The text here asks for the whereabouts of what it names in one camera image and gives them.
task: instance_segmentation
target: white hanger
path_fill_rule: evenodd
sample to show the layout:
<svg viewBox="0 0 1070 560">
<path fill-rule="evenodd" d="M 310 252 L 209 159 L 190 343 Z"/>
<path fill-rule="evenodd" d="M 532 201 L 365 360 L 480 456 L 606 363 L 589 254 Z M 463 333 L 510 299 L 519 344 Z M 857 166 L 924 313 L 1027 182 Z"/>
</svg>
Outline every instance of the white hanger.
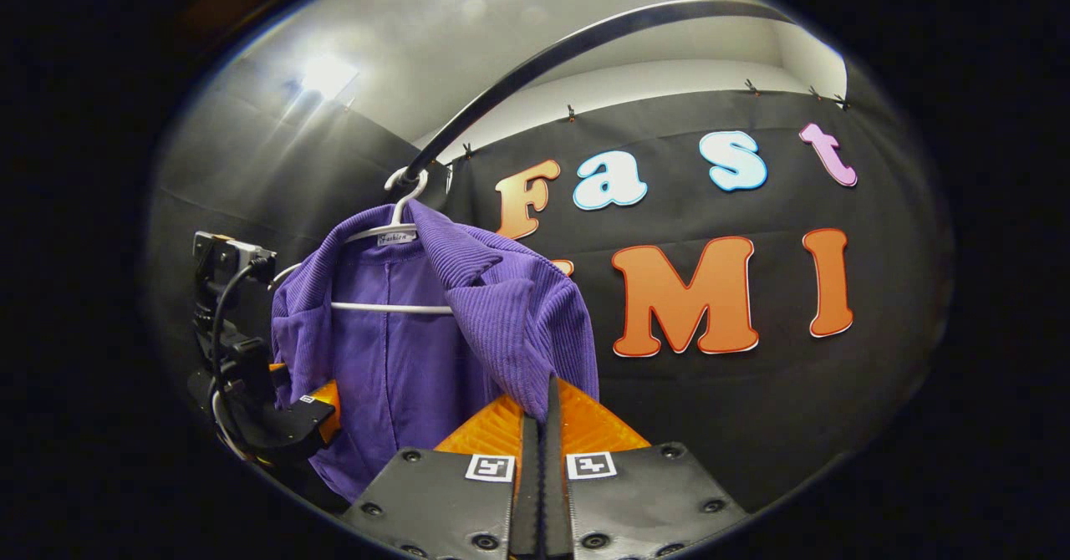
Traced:
<svg viewBox="0 0 1070 560">
<path fill-rule="evenodd" d="M 391 190 L 391 188 L 393 188 L 394 187 L 394 183 L 397 182 L 397 179 L 401 177 L 401 173 L 403 173 L 406 169 L 408 169 L 408 168 L 407 167 L 402 167 L 401 169 L 398 169 L 397 171 L 395 171 L 386 180 L 386 185 L 383 186 L 383 187 L 385 187 L 385 190 L 387 190 L 387 191 Z M 354 240 L 361 240 L 363 238 L 368 238 L 368 237 L 373 237 L 373 236 L 379 236 L 379 234 L 388 234 L 388 233 L 393 233 L 393 232 L 414 232 L 414 231 L 416 231 L 416 224 L 403 224 L 403 223 L 401 223 L 401 212 L 404 211 L 406 202 L 409 202 L 413 198 L 416 198 L 417 196 L 419 196 L 419 193 L 424 192 L 425 187 L 427 187 L 427 170 L 426 169 L 424 169 L 423 171 L 419 172 L 419 180 L 417 180 L 417 182 L 416 182 L 416 187 L 413 188 L 413 191 L 411 193 L 409 193 L 409 194 L 404 195 L 403 197 L 401 197 L 400 199 L 398 199 L 397 205 L 394 206 L 394 214 L 391 217 L 391 223 L 389 224 L 387 224 L 385 226 L 379 226 L 378 228 L 370 228 L 370 229 L 364 230 L 363 232 L 357 232 L 357 233 L 349 237 L 345 241 L 342 241 L 342 244 L 351 243 Z M 301 263 L 297 263 L 295 266 L 290 266 L 289 268 L 287 268 L 287 269 L 282 270 L 281 272 L 279 272 L 278 275 L 275 276 L 274 279 L 272 279 L 271 284 L 268 286 L 268 289 L 271 290 L 271 288 L 274 287 L 276 283 L 281 282 L 291 271 L 297 270 L 297 268 L 300 268 L 300 267 L 301 267 Z M 394 313 L 394 314 L 453 315 L 453 313 L 454 313 L 454 309 L 450 306 L 448 306 L 448 305 L 441 305 L 441 306 L 440 305 L 376 305 L 376 304 L 371 304 L 371 303 L 341 303 L 341 302 L 332 302 L 331 307 L 335 308 L 335 309 L 355 309 L 355 311 L 360 311 L 360 312 L 386 312 L 386 313 Z"/>
</svg>

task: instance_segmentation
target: corduroy jacket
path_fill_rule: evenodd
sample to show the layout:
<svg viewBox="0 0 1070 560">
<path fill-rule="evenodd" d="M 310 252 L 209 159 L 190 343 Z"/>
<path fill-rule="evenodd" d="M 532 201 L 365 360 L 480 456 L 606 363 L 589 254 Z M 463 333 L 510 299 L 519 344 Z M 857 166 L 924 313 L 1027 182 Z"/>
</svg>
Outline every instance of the corduroy jacket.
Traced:
<svg viewBox="0 0 1070 560">
<path fill-rule="evenodd" d="M 351 502 L 399 448 L 431 449 L 503 392 L 539 420 L 551 375 L 598 398 L 591 319 L 571 279 L 520 243 L 416 200 L 402 212 L 415 240 L 342 244 L 385 225 L 392 211 L 377 207 L 337 225 L 272 304 L 272 350 L 291 378 L 279 405 L 337 381 L 341 433 L 310 463 Z M 453 316 L 332 301 L 448 305 Z"/>
</svg>

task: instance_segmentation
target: orange letter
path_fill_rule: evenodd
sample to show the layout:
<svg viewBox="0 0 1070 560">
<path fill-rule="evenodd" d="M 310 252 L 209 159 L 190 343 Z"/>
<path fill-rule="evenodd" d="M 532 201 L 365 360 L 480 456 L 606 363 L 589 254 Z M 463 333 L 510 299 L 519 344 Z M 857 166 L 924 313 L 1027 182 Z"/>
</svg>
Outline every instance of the orange letter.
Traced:
<svg viewBox="0 0 1070 560">
<path fill-rule="evenodd" d="M 817 315 L 810 322 L 810 334 L 821 338 L 851 328 L 855 314 L 847 307 L 847 270 L 843 248 L 847 236 L 836 228 L 822 228 L 802 237 L 802 246 L 813 255 L 817 270 Z"/>
<path fill-rule="evenodd" d="M 557 161 L 548 160 L 501 180 L 494 186 L 495 191 L 502 193 L 502 227 L 498 229 L 498 233 L 516 240 L 534 232 L 538 228 L 538 220 L 528 215 L 528 206 L 534 207 L 535 211 L 542 211 L 549 199 L 546 180 L 536 178 L 553 180 L 560 175 Z M 532 180 L 534 181 L 529 188 L 528 182 Z"/>
<path fill-rule="evenodd" d="M 576 266 L 574 266 L 568 259 L 557 259 L 553 261 L 553 264 L 556 266 L 562 272 L 565 272 L 566 276 L 571 276 L 572 270 L 576 269 Z"/>
<path fill-rule="evenodd" d="M 611 260 L 624 273 L 624 336 L 613 351 L 625 358 L 648 358 L 661 349 L 651 335 L 653 313 L 673 351 L 683 353 L 706 313 L 706 333 L 699 338 L 703 353 L 734 353 L 758 345 L 750 327 L 747 263 L 754 244 L 742 237 L 709 241 L 702 249 L 691 284 L 684 281 L 656 246 L 617 251 Z"/>
</svg>

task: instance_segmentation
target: letter m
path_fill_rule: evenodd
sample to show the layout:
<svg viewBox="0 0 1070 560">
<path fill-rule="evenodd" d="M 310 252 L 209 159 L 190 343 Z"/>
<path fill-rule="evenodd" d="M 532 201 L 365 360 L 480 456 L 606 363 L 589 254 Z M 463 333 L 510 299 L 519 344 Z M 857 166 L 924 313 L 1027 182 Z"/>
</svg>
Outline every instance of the letter m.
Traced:
<svg viewBox="0 0 1070 560">
<path fill-rule="evenodd" d="M 624 274 L 624 336 L 613 351 L 625 358 L 648 358 L 661 350 L 651 333 L 657 318 L 673 351 L 683 353 L 706 314 L 706 333 L 699 338 L 703 353 L 753 349 L 758 332 L 750 327 L 747 264 L 754 244 L 742 237 L 706 243 L 690 285 L 685 285 L 669 258 L 651 245 L 631 246 L 613 255 Z"/>
</svg>

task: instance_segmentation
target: hanger hook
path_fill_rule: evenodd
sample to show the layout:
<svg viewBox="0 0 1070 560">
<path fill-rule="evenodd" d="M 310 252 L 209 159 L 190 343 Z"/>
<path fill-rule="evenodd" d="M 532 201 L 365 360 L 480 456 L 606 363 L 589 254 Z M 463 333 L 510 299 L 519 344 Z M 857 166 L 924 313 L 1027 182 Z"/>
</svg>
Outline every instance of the hanger hook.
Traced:
<svg viewBox="0 0 1070 560">
<path fill-rule="evenodd" d="M 393 188 L 394 184 L 398 181 L 398 178 L 404 173 L 406 169 L 408 169 L 408 167 L 402 167 L 391 175 L 391 177 L 386 179 L 386 185 L 383 186 L 383 188 L 386 191 Z M 419 193 L 424 192 L 425 187 L 427 187 L 427 169 L 422 169 L 419 171 L 419 179 L 416 181 L 416 187 L 413 188 L 411 193 L 399 198 L 397 205 L 394 206 L 394 216 L 391 217 L 391 225 L 396 226 L 401 223 L 401 211 L 404 210 L 406 202 L 409 202 L 419 196 Z"/>
</svg>

